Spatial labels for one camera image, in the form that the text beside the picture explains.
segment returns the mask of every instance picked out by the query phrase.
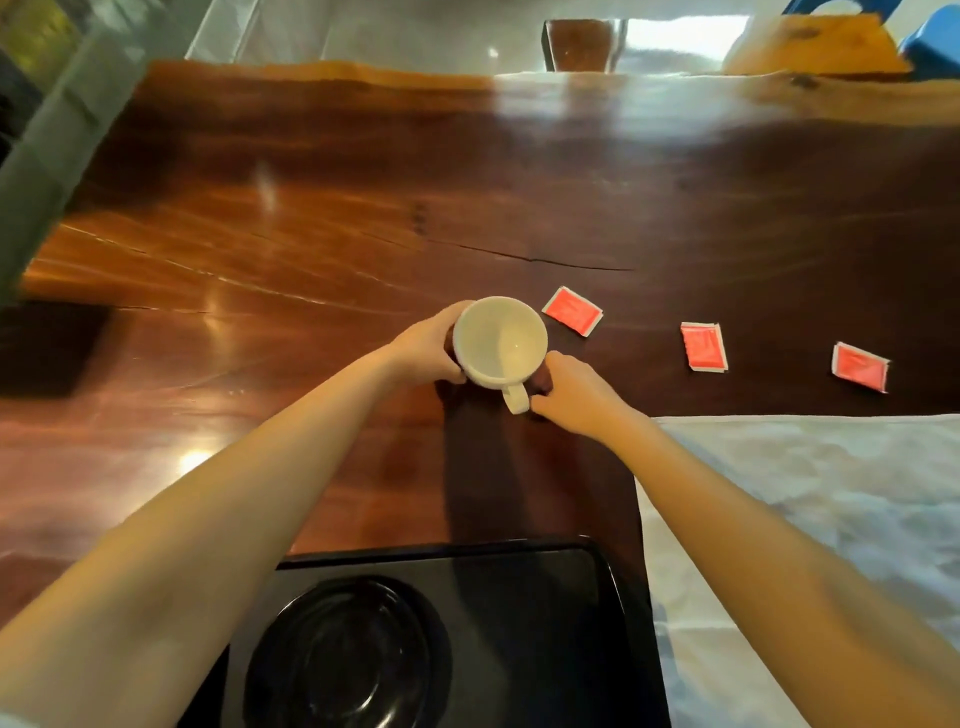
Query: forearm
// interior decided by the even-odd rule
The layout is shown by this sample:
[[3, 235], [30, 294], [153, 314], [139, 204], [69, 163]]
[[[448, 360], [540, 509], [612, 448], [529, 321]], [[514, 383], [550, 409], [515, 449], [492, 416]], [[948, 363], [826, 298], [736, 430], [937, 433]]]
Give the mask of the forearm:
[[633, 410], [604, 438], [811, 726], [960, 724], [960, 655]]
[[[0, 633], [0, 709], [45, 728], [175, 721], [392, 384], [382, 350], [359, 359], [110, 531]], [[56, 702], [30, 679], [55, 661]]]

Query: red packet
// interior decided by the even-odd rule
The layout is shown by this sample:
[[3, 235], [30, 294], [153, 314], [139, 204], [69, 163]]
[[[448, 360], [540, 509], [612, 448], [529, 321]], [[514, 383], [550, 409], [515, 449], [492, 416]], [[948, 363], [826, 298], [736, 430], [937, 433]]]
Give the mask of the red packet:
[[684, 321], [680, 332], [684, 335], [686, 361], [694, 372], [726, 372], [730, 368], [719, 324]]
[[884, 359], [875, 353], [864, 352], [838, 341], [833, 347], [833, 363], [830, 370], [835, 376], [855, 381], [865, 387], [887, 393], [887, 370], [890, 359]]
[[565, 285], [553, 294], [553, 298], [543, 307], [543, 313], [569, 326], [581, 336], [590, 336], [590, 332], [603, 318], [603, 310], [599, 306], [583, 296], [578, 296]]

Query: plastic sheet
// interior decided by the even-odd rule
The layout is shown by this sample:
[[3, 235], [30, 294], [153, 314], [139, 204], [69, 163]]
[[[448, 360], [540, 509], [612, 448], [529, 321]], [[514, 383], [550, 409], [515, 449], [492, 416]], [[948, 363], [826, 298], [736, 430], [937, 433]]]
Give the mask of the plastic sheet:
[[[960, 649], [960, 416], [663, 418]], [[674, 728], [806, 726], [637, 487]]]

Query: wooden table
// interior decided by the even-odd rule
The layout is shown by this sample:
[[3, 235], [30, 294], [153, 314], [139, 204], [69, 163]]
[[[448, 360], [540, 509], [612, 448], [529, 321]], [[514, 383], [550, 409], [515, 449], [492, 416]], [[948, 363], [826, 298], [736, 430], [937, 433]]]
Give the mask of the wooden table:
[[[72, 304], [21, 308], [5, 353], [4, 615], [458, 299], [599, 303], [552, 346], [651, 415], [957, 411], [955, 89], [156, 66], [23, 281]], [[728, 374], [687, 369], [680, 321], [721, 322]], [[889, 395], [829, 374], [837, 340], [893, 359]], [[294, 551], [578, 533], [642, 572], [615, 458], [422, 387], [373, 415]]]

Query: white cloth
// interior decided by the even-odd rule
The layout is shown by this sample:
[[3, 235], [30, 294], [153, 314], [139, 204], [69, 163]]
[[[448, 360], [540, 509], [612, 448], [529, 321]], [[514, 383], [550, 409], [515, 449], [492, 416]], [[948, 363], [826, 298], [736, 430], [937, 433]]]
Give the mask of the white cloth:
[[[960, 415], [659, 422], [960, 649]], [[806, 726], [639, 484], [636, 494], [674, 728]]]

